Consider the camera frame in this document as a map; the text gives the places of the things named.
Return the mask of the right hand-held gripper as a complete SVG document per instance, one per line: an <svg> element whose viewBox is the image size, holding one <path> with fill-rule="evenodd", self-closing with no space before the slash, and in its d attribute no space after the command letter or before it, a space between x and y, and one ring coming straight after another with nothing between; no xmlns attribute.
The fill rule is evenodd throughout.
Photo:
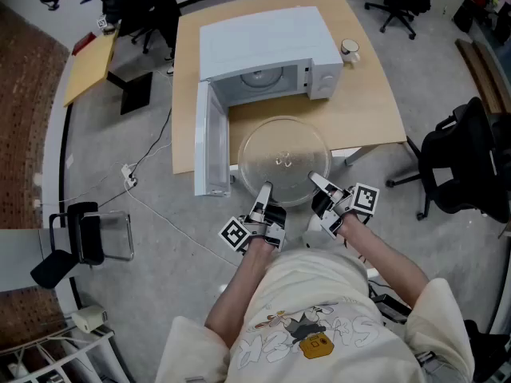
<svg viewBox="0 0 511 383"><path fill-rule="evenodd" d="M322 229L333 239L342 226L344 216L363 215L367 223L376 211L379 190L357 183L339 188L319 173L310 172L308 178L319 189L312 199L312 210L319 217Z"/></svg>

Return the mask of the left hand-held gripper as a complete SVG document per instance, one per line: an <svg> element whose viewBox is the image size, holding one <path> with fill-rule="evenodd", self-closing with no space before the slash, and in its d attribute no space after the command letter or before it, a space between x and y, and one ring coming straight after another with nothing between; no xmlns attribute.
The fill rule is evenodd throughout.
<svg viewBox="0 0 511 383"><path fill-rule="evenodd" d="M272 183L266 181L250 213L238 218L232 216L219 231L220 239L234 252L244 255L253 239L263 239L277 251L281 251L285 240L287 213L282 207L268 204L272 188Z"/></svg>

